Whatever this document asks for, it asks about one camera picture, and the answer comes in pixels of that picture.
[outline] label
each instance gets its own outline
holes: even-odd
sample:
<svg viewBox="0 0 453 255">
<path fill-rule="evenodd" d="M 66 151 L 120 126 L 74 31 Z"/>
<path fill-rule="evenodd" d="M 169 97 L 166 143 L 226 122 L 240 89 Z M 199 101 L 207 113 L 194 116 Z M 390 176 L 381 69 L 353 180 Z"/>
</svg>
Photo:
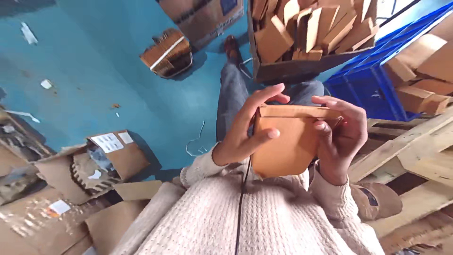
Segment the label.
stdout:
<svg viewBox="0 0 453 255">
<path fill-rule="evenodd" d="M 130 137 L 130 134 L 128 132 L 118 133 L 118 135 L 120 136 L 120 138 L 123 140 L 123 142 L 125 144 L 129 144 L 129 143 L 133 143 L 134 142 L 134 140 L 132 140 L 132 137 Z"/>
<path fill-rule="evenodd" d="M 63 200 L 58 200 L 57 202 L 49 205 L 48 207 L 52 213 L 50 213 L 51 216 L 54 216 L 54 214 L 57 214 L 58 216 L 60 216 L 61 214 L 67 212 L 68 210 L 71 209 L 71 207 L 65 203 Z"/>
<path fill-rule="evenodd" d="M 108 133 L 105 135 L 91 137 L 93 140 L 105 153 L 114 152 L 124 148 L 123 144 L 116 138 L 114 133 Z"/>
</svg>

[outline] cardboard box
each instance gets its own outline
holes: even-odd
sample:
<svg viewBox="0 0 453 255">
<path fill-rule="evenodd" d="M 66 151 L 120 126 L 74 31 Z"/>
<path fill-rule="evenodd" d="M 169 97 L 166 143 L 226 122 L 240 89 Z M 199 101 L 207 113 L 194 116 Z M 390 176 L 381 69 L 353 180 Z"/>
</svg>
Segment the cardboard box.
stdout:
<svg viewBox="0 0 453 255">
<path fill-rule="evenodd" d="M 244 14 L 240 0 L 158 0 L 164 12 L 197 49 L 222 34 Z"/>
<path fill-rule="evenodd" d="M 377 0 L 372 0 L 366 17 L 376 20 Z M 277 84 L 279 82 L 290 82 L 291 80 L 303 81 L 315 77 L 317 74 L 329 70 L 342 64 L 362 51 L 374 46 L 374 37 L 364 43 L 359 50 L 346 52 L 338 55 L 323 56 L 319 61 L 291 60 L 277 63 L 264 64 L 260 62 L 260 57 L 256 50 L 256 41 L 253 30 L 253 19 L 251 10 L 247 11 L 248 34 L 250 41 L 250 51 L 253 58 L 253 78 L 256 82 L 266 84 Z"/>
<path fill-rule="evenodd" d="M 109 255 L 146 206 L 147 201 L 122 201 L 86 220 L 97 255 Z"/>
<path fill-rule="evenodd" d="M 318 133 L 313 126 L 318 118 L 334 127 L 340 120 L 340 113 L 326 107 L 260 106 L 255 132 L 276 128 L 280 130 L 280 137 L 267 142 L 252 155 L 253 171 L 262 178 L 304 172 L 318 148 Z"/>
<path fill-rule="evenodd" d="M 92 136 L 88 139 L 103 149 L 122 181 L 127 181 L 149 165 L 145 155 L 129 136 L 127 130 Z M 103 139 L 110 139 L 110 141 L 102 142 Z M 82 204 L 113 188 L 109 187 L 95 195 L 90 195 L 74 181 L 71 174 L 72 156 L 75 153 L 86 152 L 86 150 L 86 143 L 76 145 L 62 150 L 55 156 L 35 162 L 35 166 L 47 183 L 75 204 Z"/>
<path fill-rule="evenodd" d="M 100 200 L 76 206 L 50 187 L 2 206 L 2 253 L 61 255 L 88 234 L 84 221 L 105 207 Z"/>
</svg>

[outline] sweater sleeve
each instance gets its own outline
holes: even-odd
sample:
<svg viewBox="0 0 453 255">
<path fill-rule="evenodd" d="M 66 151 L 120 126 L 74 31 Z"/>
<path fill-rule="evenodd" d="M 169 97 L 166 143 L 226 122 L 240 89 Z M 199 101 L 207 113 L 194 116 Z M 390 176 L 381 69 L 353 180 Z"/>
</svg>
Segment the sweater sleeve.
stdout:
<svg viewBox="0 0 453 255">
<path fill-rule="evenodd" d="M 330 223 L 354 253 L 384 254 L 374 229 L 362 223 L 357 215 L 358 207 L 351 195 L 349 178 L 345 185 L 335 186 L 324 180 L 315 170 L 308 191 L 324 209 Z"/>
<path fill-rule="evenodd" d="M 181 170 L 181 182 L 185 188 L 189 188 L 196 182 L 208 176 L 218 174 L 226 167 L 220 167 L 212 160 L 212 150 L 216 145 L 214 145 L 209 152 L 196 157 L 191 166 Z"/>
</svg>

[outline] blue floor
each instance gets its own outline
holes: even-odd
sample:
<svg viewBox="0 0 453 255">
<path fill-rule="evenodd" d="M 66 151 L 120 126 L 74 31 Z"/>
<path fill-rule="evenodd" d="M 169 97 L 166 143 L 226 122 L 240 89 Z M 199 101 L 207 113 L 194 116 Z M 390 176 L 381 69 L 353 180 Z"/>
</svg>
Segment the blue floor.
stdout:
<svg viewBox="0 0 453 255">
<path fill-rule="evenodd" d="M 203 121 L 201 139 L 189 150 L 195 154 L 201 146 L 209 150 L 214 145 L 220 70 L 226 61 L 222 41 L 235 35 L 243 58 L 250 57 L 246 16 L 197 52 L 187 73 L 166 80 L 139 59 L 152 36 L 174 27 L 155 1 L 46 2 L 51 4 L 35 12 L 0 15 L 0 88 L 5 92 L 0 91 L 0 103 L 38 118 L 41 123 L 25 120 L 48 146 L 58 152 L 87 136 L 128 129 L 161 179 L 158 170 L 192 163 L 185 146 L 198 138 Z M 37 45 L 25 41 L 21 22 L 34 32 Z M 54 87 L 41 87 L 44 79 Z"/>
</svg>

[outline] cable-knit texture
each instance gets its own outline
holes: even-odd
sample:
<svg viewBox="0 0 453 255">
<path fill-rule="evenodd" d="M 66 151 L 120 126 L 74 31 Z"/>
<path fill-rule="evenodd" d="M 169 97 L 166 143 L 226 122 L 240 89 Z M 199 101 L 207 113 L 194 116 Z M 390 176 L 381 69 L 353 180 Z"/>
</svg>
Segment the cable-knit texture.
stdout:
<svg viewBox="0 0 453 255">
<path fill-rule="evenodd" d="M 247 165 L 227 171 L 211 154 L 183 170 L 187 191 L 136 255 L 234 254 L 242 181 L 237 173 Z M 348 184 L 331 185 L 317 171 L 308 191 L 307 184 L 306 174 L 247 182 L 239 254 L 384 254 L 373 229 L 357 217 Z"/>
</svg>

